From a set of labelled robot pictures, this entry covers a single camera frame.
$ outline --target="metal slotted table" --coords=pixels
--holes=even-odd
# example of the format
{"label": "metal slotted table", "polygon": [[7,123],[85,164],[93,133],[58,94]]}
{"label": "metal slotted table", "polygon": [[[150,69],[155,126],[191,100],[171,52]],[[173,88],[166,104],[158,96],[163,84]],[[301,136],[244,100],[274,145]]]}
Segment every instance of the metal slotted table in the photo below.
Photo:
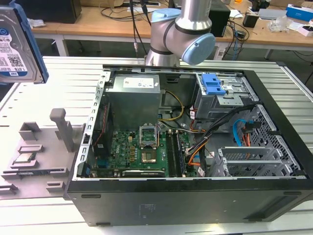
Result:
{"label": "metal slotted table", "polygon": [[[50,78],[46,84],[16,83],[0,102],[0,146],[3,171],[12,156],[18,129],[25,121],[55,126],[52,108],[63,107],[73,126],[86,122],[103,64],[143,64],[142,59],[45,57]],[[205,61],[200,67],[253,70],[313,152],[313,95],[284,66],[274,62]],[[89,227],[71,201],[62,198],[0,201],[0,232],[60,233],[64,230],[97,234],[312,234],[313,201],[305,202],[269,223],[198,224],[167,226]]]}

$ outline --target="circuit board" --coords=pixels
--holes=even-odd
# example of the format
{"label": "circuit board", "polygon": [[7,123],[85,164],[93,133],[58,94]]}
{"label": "circuit board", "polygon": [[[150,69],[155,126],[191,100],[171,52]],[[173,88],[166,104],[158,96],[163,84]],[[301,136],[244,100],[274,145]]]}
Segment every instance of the circuit board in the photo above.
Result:
{"label": "circuit board", "polygon": [[[159,132],[154,136],[153,132],[145,133],[145,141],[157,140],[158,147],[140,148],[139,131],[115,131],[112,139],[111,156],[108,159],[98,159],[97,167],[106,169],[138,169],[164,171],[165,177],[169,177],[168,150],[166,133]],[[180,147],[183,156],[185,149],[190,147],[187,133],[179,133]]]}

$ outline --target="blue hard drive label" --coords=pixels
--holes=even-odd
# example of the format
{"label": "blue hard drive label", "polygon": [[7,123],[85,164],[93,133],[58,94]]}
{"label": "blue hard drive label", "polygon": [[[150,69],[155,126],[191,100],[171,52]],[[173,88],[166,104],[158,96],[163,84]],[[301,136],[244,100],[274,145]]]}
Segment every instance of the blue hard drive label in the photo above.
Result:
{"label": "blue hard drive label", "polygon": [[11,41],[9,31],[0,28],[0,74],[8,77],[26,76],[25,63],[19,52],[11,46]]}

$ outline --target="wooden desk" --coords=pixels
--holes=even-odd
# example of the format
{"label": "wooden desk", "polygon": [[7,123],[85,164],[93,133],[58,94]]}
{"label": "wooden desk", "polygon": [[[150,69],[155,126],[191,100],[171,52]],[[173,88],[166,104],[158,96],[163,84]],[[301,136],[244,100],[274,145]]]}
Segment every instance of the wooden desk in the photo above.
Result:
{"label": "wooden desk", "polygon": [[[234,3],[231,7],[246,12],[251,3],[243,0],[242,3]],[[269,9],[282,9],[270,6]],[[130,12],[123,11],[119,14],[112,13],[113,17],[129,16]],[[235,19],[235,22],[242,25],[243,18]],[[255,28],[247,28],[250,32],[250,38],[244,43],[243,47],[282,49],[282,50],[305,50],[313,51],[313,38],[305,37],[298,32],[290,30],[285,32],[270,32],[267,28],[268,21],[258,20]],[[144,21],[136,21],[136,25],[143,42],[149,43],[151,28]],[[83,7],[81,17],[75,24],[65,23],[47,23],[47,27],[36,28],[33,30],[36,37],[52,38],[56,40],[57,47],[61,56],[67,56],[65,40],[90,40],[90,41],[115,41],[115,42],[133,42],[133,23],[120,22],[101,15],[98,7]],[[218,47],[214,59],[222,59],[225,49],[232,41],[233,35],[229,27],[226,28],[225,35],[222,38],[216,38]]]}
{"label": "wooden desk", "polygon": [[[242,3],[231,2],[229,9],[231,7],[239,10],[242,13],[245,13],[248,10],[248,7],[251,6],[251,3],[248,0],[243,0]],[[269,6],[268,9],[275,10],[284,10],[282,7]],[[294,22],[307,24],[308,22],[300,21],[297,19],[291,18]],[[242,25],[243,18],[233,19],[234,22]],[[267,48],[267,49],[283,49],[283,50],[313,50],[313,38],[305,37],[302,34],[289,30],[289,32],[270,32],[268,29],[269,21],[258,19],[254,28],[246,28],[249,33],[249,39],[244,43],[244,47],[252,47],[252,48]],[[233,33],[230,27],[226,28],[225,37],[232,38]],[[272,51],[269,51],[266,54],[266,59],[269,58]]]}

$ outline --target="gray 3d printed holder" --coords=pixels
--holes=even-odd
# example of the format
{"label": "gray 3d printed holder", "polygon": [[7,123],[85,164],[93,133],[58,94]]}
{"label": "gray 3d printed holder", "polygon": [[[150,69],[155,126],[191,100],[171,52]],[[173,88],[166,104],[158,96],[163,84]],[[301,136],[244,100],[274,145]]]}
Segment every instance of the gray 3d printed holder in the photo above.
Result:
{"label": "gray 3d printed holder", "polygon": [[72,128],[65,116],[65,109],[51,111],[50,119],[57,128],[23,123],[22,139],[1,174],[5,181],[0,182],[0,199],[63,196],[83,135],[83,128]]}

